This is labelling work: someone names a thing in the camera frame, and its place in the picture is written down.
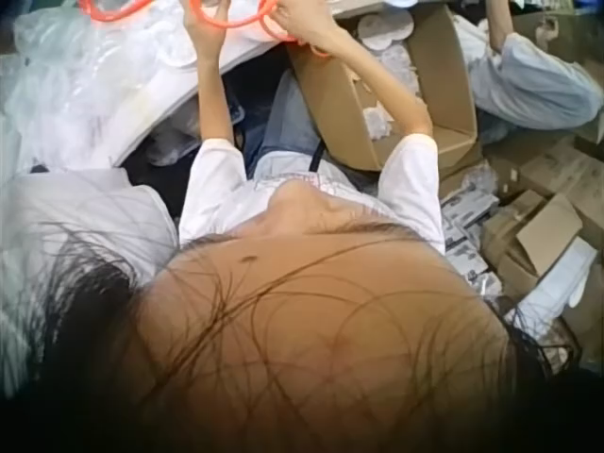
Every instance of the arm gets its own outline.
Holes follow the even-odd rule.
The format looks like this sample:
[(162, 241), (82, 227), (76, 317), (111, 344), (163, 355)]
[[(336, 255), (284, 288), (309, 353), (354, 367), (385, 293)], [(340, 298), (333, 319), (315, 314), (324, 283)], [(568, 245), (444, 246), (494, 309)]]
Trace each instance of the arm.
[[(228, 0), (222, 0), (216, 17), (225, 20)], [(182, 0), (185, 27), (197, 53), (199, 81), (199, 128), (204, 143), (197, 153), (187, 186), (178, 226), (180, 243), (185, 244), (210, 232), (213, 214), (233, 191), (245, 183), (242, 153), (233, 146), (227, 97), (218, 60), (225, 31), (198, 23), (189, 0)]]
[(199, 129), (202, 139), (225, 139), (234, 143), (223, 79), (214, 62), (197, 63)]
[(512, 13), (508, 0), (486, 0), (489, 43), (498, 54), (506, 38), (513, 33)]
[(432, 135), (426, 104), (335, 23), (325, 0), (279, 0), (272, 16), (298, 39), (326, 50), (357, 73), (404, 135)]
[[(226, 31), (208, 24), (200, 24), (191, 13), (188, 0), (182, 0), (181, 3), (185, 11), (184, 25), (197, 54), (201, 138), (225, 139), (234, 143), (233, 127), (218, 62)], [(229, 5), (230, 0), (221, 0), (216, 10), (217, 19), (227, 19)]]

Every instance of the orange hose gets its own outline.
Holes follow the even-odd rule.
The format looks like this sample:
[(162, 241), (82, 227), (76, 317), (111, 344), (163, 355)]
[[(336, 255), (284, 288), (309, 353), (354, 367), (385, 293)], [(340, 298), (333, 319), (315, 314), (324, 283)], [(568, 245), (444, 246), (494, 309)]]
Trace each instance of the orange hose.
[(278, 0), (262, 0), (258, 5), (258, 12), (253, 16), (236, 22), (221, 21), (219, 19), (210, 17), (201, 8), (201, 0), (189, 0), (193, 14), (197, 17), (199, 22), (207, 22), (218, 28), (239, 28), (240, 26), (254, 24), (259, 21), (261, 17), (264, 17), (277, 5)]
[(120, 9), (118, 11), (103, 11), (96, 7), (94, 0), (79, 0), (79, 6), (95, 21), (116, 22), (140, 11), (144, 7), (151, 4), (151, 2), (153, 2), (153, 0), (139, 0), (129, 7)]
[[(199, 22), (207, 22), (208, 24), (214, 25), (218, 28), (228, 29), (228, 28), (239, 28), (241, 26), (254, 24), (255, 22), (259, 22), (262, 29), (268, 34), (271, 38), (281, 41), (281, 42), (297, 42), (297, 39), (288, 34), (277, 34), (274, 32), (265, 21), (265, 17), (273, 10), (273, 8), (277, 5), (278, 0), (260, 0), (258, 4), (258, 12), (253, 16), (250, 16), (241, 21), (229, 22), (229, 21), (221, 21), (214, 17), (209, 16), (204, 12), (201, 8), (202, 0), (189, 0), (191, 10), (193, 14), (197, 18)], [(151, 4), (153, 0), (139, 0), (134, 2), (129, 7), (117, 10), (117, 11), (103, 11), (96, 7), (94, 0), (79, 0), (79, 5), (82, 10), (91, 16), (91, 18), (98, 22), (116, 22), (121, 19), (125, 19), (128, 16), (140, 11), (141, 9), (147, 7)], [(310, 46), (310, 50), (318, 57), (327, 58), (329, 54), (321, 52), (313, 45)]]

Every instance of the plastic bag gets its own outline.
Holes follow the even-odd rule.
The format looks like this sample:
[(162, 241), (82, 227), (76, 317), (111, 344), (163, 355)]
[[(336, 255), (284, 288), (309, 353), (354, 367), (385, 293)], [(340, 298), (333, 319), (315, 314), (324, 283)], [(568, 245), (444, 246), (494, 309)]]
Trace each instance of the plastic bag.
[(14, 36), (27, 63), (4, 112), (23, 137), (18, 154), (86, 168), (108, 118), (157, 71), (149, 18), (100, 25), (79, 8), (47, 8), (17, 18)]

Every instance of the woman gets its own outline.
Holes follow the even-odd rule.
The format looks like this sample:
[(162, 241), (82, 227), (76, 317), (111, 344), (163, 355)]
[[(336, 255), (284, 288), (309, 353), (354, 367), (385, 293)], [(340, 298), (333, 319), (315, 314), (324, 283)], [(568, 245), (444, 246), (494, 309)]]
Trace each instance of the woman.
[[(497, 142), (520, 127), (559, 130), (592, 121), (604, 106), (601, 74), (548, 55), (516, 33), (508, 0), (485, 5), (488, 32), (455, 16), (480, 142)], [(545, 30), (554, 32), (557, 25)]]
[[(61, 452), (534, 451), (531, 433), (519, 445), (510, 433), (535, 418), (528, 396), (543, 400), (549, 370), (443, 257), (425, 106), (323, 0), (281, 0), (273, 17), (348, 64), (405, 131), (378, 197), (329, 162), (308, 172), (308, 130), (266, 143), (246, 181), (218, 74), (225, 34), (188, 14), (206, 139), (182, 247), (143, 255), (143, 229), (99, 225), (108, 234), (82, 240), (65, 227), (51, 283), (33, 293), (43, 315), (25, 330), (25, 382), (3, 401), (7, 432), (25, 427), (36, 434), (21, 446)], [(135, 215), (142, 197), (112, 199), (155, 226)], [(170, 242), (160, 231), (147, 249)]]

